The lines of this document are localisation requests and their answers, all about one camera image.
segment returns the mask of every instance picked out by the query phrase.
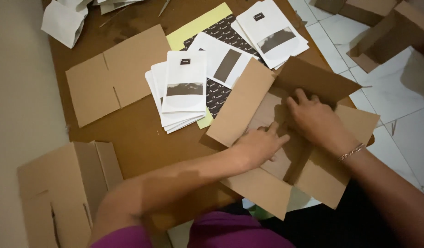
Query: person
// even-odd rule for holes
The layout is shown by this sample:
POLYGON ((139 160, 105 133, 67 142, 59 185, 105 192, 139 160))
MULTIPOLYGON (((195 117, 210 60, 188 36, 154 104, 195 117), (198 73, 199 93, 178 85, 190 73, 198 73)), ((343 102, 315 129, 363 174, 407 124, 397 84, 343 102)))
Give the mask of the person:
MULTIPOLYGON (((360 147, 360 143, 343 127, 328 105, 320 103, 317 96, 308 99, 301 89, 297 89, 295 93, 298 102, 291 97, 286 101, 299 132, 305 138, 324 148, 335 158, 358 150, 356 148, 360 147)), ((203 185, 260 167, 265 161, 272 159, 276 151, 289 140, 288 136, 277 136, 278 126, 274 122, 268 129, 249 130, 231 148, 224 151, 125 180, 110 191, 100 204, 89 247, 152 247, 141 226, 141 216, 203 185)), ((398 241, 405 247, 424 247, 424 194, 367 149, 360 149, 346 156, 342 165, 351 171, 352 177, 398 241)), ((292 213, 286 215, 284 223, 287 223, 287 216, 292 213)), ((314 237, 306 237, 307 234, 308 232, 303 231, 299 235, 306 240, 314 237)), ((264 228, 251 216, 213 211, 195 219, 188 247, 289 248, 294 245, 280 234, 264 228)))

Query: scissors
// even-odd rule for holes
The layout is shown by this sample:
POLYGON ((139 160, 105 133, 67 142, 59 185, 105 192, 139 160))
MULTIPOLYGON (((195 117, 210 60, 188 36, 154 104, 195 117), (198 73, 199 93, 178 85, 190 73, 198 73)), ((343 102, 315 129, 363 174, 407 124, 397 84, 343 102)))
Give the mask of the scissors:
POLYGON ((158 14, 158 16, 161 16, 161 13, 163 13, 164 9, 166 9, 167 4, 170 2, 171 0, 166 0, 166 2, 163 5, 163 8, 160 11, 160 14, 158 14))

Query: black label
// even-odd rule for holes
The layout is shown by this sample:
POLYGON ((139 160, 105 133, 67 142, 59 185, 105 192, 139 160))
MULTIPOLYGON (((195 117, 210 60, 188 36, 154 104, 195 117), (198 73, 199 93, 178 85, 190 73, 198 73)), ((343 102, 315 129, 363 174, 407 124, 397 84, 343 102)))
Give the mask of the black label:
POLYGON ((180 65, 190 65, 190 59, 181 59, 180 65))
POLYGON ((256 14, 253 17, 253 19, 255 19, 256 22, 259 21, 259 20, 261 20, 261 19, 263 19, 263 18, 264 18, 264 14, 263 13, 256 14))

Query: wall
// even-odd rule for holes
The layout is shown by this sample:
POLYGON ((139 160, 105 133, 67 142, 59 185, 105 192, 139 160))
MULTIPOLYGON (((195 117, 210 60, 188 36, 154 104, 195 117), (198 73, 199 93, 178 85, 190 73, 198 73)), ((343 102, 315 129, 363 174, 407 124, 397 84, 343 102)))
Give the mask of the wall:
POLYGON ((40 0, 0 0, 0 248, 27 247, 17 166, 68 142, 40 0))

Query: purple shirt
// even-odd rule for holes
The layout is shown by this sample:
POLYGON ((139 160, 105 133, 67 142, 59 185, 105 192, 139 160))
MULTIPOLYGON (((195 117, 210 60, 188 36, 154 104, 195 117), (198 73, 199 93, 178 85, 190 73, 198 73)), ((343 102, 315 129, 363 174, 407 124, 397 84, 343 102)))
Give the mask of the purple shirt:
MULTIPOLYGON (((116 230, 96 241, 91 248, 152 248, 142 226, 116 230)), ((188 248, 294 248, 294 245, 265 229, 251 216, 210 212, 196 219, 190 229, 188 248)))

